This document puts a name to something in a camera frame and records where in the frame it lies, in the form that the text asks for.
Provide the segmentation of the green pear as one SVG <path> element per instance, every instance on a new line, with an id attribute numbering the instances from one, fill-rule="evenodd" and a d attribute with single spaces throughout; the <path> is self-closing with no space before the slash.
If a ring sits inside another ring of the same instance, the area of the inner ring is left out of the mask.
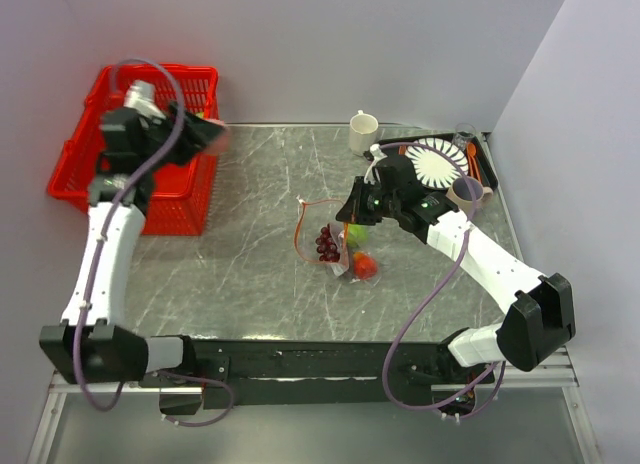
<path id="1" fill-rule="evenodd" d="M 369 240 L 369 232 L 362 225 L 349 224 L 346 230 L 347 245 L 352 248 L 364 247 Z"/>

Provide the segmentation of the red yellow apple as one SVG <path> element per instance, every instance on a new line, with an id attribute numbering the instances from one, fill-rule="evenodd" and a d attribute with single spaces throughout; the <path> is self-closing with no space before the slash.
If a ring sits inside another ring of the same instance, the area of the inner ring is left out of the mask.
<path id="1" fill-rule="evenodd" d="M 378 273 L 378 264 L 369 254 L 357 251 L 353 254 L 353 274 L 359 280 L 368 280 Z"/>

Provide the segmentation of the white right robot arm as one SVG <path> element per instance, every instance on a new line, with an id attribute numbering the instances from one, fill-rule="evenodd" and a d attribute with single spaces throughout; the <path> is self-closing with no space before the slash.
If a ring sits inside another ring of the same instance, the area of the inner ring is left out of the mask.
<path id="1" fill-rule="evenodd" d="M 498 304 L 498 325 L 452 336 L 437 359 L 439 374 L 460 382 L 473 366 L 506 361 L 529 372 L 575 335 L 571 285 L 561 274 L 546 276 L 509 254 L 445 194 L 427 190 L 403 155 L 378 161 L 370 177 L 358 176 L 338 221 L 374 226 L 385 218 L 458 262 Z"/>

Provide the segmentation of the clear zip top bag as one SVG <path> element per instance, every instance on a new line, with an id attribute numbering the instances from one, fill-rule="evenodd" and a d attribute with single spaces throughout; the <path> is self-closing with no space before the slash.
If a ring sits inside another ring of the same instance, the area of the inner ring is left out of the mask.
<path id="1" fill-rule="evenodd" d="M 365 251 L 369 233 L 364 226 L 338 221 L 343 202 L 298 198 L 294 248 L 306 262 L 323 267 L 335 278 L 367 281 L 379 273 L 378 262 Z"/>

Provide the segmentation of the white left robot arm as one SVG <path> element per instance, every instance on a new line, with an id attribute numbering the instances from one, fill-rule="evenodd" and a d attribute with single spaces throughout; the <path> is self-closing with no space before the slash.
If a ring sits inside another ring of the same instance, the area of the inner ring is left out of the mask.
<path id="1" fill-rule="evenodd" d="M 155 371 L 184 386 L 199 362 L 186 336 L 143 338 L 122 325 L 127 280 L 155 188 L 154 174 L 185 165 L 219 141 L 223 124 L 178 106 L 146 116 L 119 107 L 101 117 L 104 149 L 88 186 L 89 231 L 71 299 L 57 325 L 42 328 L 39 345 L 70 384 L 140 381 Z"/>

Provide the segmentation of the dark red grape bunch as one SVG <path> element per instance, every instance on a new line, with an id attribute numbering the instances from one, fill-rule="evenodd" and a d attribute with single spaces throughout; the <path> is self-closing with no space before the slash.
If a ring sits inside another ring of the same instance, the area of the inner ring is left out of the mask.
<path id="1" fill-rule="evenodd" d="M 320 233 L 315 239 L 315 245 L 320 262 L 337 263 L 340 260 L 339 246 L 332 236 L 330 224 L 320 229 Z"/>

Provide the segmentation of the pink peach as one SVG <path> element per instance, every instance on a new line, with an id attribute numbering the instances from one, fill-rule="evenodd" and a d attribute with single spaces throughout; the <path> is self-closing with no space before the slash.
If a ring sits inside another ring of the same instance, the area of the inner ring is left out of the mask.
<path id="1" fill-rule="evenodd" d="M 215 124 L 221 132 L 213 141 L 208 143 L 204 154 L 209 156 L 219 156 L 220 154 L 225 153 L 230 147 L 230 129 L 223 121 L 220 120 L 208 119 L 208 122 Z"/>

